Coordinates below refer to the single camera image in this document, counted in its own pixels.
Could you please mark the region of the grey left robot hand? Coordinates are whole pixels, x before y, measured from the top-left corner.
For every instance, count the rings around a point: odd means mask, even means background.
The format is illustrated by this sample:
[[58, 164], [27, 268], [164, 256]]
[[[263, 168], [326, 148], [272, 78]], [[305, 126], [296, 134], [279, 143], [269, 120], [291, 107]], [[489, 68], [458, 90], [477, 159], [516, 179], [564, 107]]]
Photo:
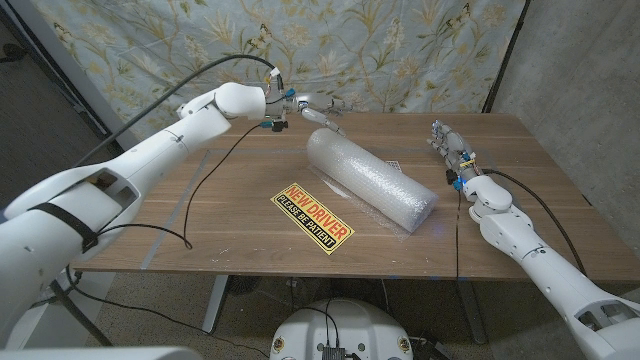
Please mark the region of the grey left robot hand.
[[286, 112], [299, 112], [306, 120], [320, 124], [345, 137], [345, 131], [328, 115], [342, 115], [353, 110], [353, 105], [331, 95], [319, 93], [299, 93], [285, 97], [283, 108]]

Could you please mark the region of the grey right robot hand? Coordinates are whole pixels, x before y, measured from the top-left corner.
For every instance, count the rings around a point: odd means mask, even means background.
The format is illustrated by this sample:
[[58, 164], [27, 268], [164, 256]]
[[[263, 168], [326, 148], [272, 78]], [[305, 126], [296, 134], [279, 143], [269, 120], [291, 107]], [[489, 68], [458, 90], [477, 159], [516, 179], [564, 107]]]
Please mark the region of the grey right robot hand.
[[443, 157], [447, 166], [447, 180], [466, 183], [482, 171], [476, 164], [476, 155], [468, 142], [450, 126], [436, 120], [428, 143]]

